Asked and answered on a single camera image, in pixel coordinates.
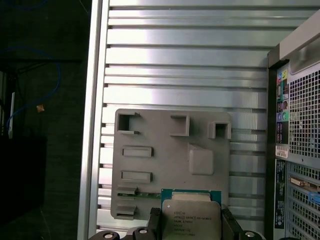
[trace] gray plastic bracket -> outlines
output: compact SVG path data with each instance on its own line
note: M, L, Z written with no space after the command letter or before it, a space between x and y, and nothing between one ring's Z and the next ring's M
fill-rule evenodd
M138 135L138 131L131 130L131 118L139 117L136 112L119 113L117 116L117 131L121 134Z
M135 206L118 206L115 210L116 216L119 219L133 220L136 208Z
M121 180L128 183L148 184L152 181L152 173L142 171L122 171Z
M190 128L190 116L181 113L173 113L170 118L175 122L175 131L169 133L170 136L188 137Z
M214 152L189 144L189 171L192 175L214 174Z
M127 157L151 158L152 147L149 146L123 146L122 155Z
M215 139L218 136L224 137L226 139L231 139L230 122L212 121L208 124L208 138Z
M116 189L117 194L129 194L134 195L136 194L136 191L138 190L137 187L125 187L125 186L119 186Z

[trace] barcode label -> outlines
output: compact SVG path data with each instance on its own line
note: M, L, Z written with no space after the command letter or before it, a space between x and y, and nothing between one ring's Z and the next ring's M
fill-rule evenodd
M288 151L289 147L288 146L275 146L275 156L281 157L281 158L288 158Z

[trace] metal frame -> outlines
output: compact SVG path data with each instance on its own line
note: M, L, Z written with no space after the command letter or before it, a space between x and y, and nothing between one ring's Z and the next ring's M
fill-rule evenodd
M102 3L100 28L100 48L98 59L98 72L96 82L95 95L95 114L94 114L94 131L93 131L93 152L92 152L92 173L91 173L91 193L89 207L89 238L96 234L97 226L97 206L98 206L98 189L99 189L99 155L101 141L101 120L103 108L104 79L106 68L106 48L107 48L107 32L108 32L108 15L109 0Z
M320 36L320 10L280 42L279 58L284 60Z
M89 238L89 206L91 193L92 151L94 138L95 105L98 80L98 60L103 0L92 1L89 55L86 78L85 111L83 123L82 166L79 197L78 240Z
M284 66L288 60L280 61L279 45L268 53L268 107L267 107L267 146L265 168L265 206L264 206L264 235L266 239L274 238L274 198L275 198L275 166L276 166L276 87L277 69Z

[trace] blue cable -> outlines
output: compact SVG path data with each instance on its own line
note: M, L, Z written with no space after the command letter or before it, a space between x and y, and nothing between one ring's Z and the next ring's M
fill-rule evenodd
M4 0L4 3L9 5L12 8L15 9L19 9L19 10L24 10L24 11L31 11L33 9L37 9L37 8L41 8L43 5L45 5L47 3L48 0L42 0L41 3L37 4L37 5L33 5L33 6L21 6L21 5L17 5L14 4L12 2L12 0Z
M46 54L45 52L43 51L40 51L38 49L35 49L35 48L32 48L32 47L27 47L27 46L15 46L15 47L8 47L7 49L5 49L4 51L0 51L0 54L3 54L3 53L6 53L6 52L9 52L9 51L13 51L13 50L17 50L17 49L23 49L23 50L28 50L28 51L31 51L31 52L34 52L36 54L39 54L39 55L42 55L42 56L45 56L46 58L50 59L50 60L53 60L53 57L51 57L50 55ZM7 130L9 131L10 130L10 120L15 116L17 115L18 113L20 113L21 111L23 111L24 109L27 109L29 107L32 107L34 105L37 105L41 102L43 102L44 100L50 98L58 89L59 85L60 85L60 82L61 82L61 68L60 68L60 64L58 62L55 63L55 66L56 66L56 69L58 71L58 80L56 82L56 86L55 88L49 92L46 96L44 97L41 97L41 98L38 98L36 99L35 101L31 102L31 103L27 103L25 104L24 106L22 106L21 108L19 108L17 111L15 111L10 117L9 119L7 120L6 122L6 128Z

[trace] sticker label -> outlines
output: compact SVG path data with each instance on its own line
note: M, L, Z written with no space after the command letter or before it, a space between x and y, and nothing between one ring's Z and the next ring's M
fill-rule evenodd
M275 146L275 156L281 158L288 158L289 147L288 146Z
M286 200L286 161L276 159L275 164L275 203L274 228L285 228L285 200Z
M221 207L214 201L166 199L162 240L221 239Z

